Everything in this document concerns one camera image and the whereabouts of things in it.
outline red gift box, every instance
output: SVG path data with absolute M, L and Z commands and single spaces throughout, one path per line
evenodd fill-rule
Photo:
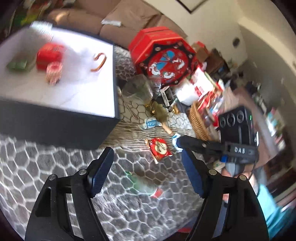
M 177 85 L 198 65 L 192 47 L 167 27 L 141 30 L 128 49 L 137 73 L 160 77 L 164 85 Z
M 38 70 L 46 71 L 51 62 L 61 62 L 63 59 L 65 47 L 55 43 L 47 43 L 39 49 L 36 58 L 36 67 Z

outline red hexagonal box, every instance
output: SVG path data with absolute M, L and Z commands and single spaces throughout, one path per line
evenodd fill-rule
M 128 49 L 137 73 L 159 76 L 164 85 L 177 85 L 198 65 L 191 46 L 167 27 L 141 30 Z

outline sofa cushion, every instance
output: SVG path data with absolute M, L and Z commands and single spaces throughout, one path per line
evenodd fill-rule
M 137 35 L 138 31 L 121 26 L 104 25 L 101 29 L 100 36 L 109 39 L 116 45 L 128 49 L 128 45 Z
M 174 31 L 175 33 L 179 34 L 183 39 L 187 38 L 186 33 L 184 33 L 184 31 L 177 24 L 175 24 L 174 21 L 172 21 L 165 15 L 162 15 L 159 19 L 157 18 L 152 19 L 148 23 L 146 28 L 158 27 L 158 26 L 165 26 L 170 30 Z
M 139 31 L 161 13 L 141 0 L 121 0 L 106 19 L 121 21 L 124 27 Z
M 76 0 L 74 6 L 105 18 L 119 2 L 120 0 Z
M 98 34 L 102 28 L 101 17 L 87 13 L 85 10 L 68 9 L 53 10 L 47 17 L 58 25 Z

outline basket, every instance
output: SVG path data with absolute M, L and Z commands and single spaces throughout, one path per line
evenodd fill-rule
M 194 102 L 191 105 L 190 112 L 189 112 L 189 121 L 192 125 L 192 129 L 195 132 L 196 138 L 204 141 L 211 141 L 212 138 L 209 135 L 207 128 L 203 122 L 203 119 L 197 110 L 198 106 L 199 106 L 198 102 Z

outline camera lens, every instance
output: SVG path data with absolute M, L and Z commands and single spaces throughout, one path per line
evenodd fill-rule
M 237 122 L 238 123 L 242 123 L 244 121 L 244 113 L 240 110 L 238 113 L 237 113 Z
M 220 127 L 221 127 L 221 128 L 224 128 L 224 127 L 225 127 L 225 125 L 226 125 L 225 118 L 224 118 L 224 117 L 222 117 L 222 118 L 220 119 Z
M 234 126 L 234 124 L 235 124 L 234 114 L 227 115 L 227 124 L 228 124 L 229 127 Z

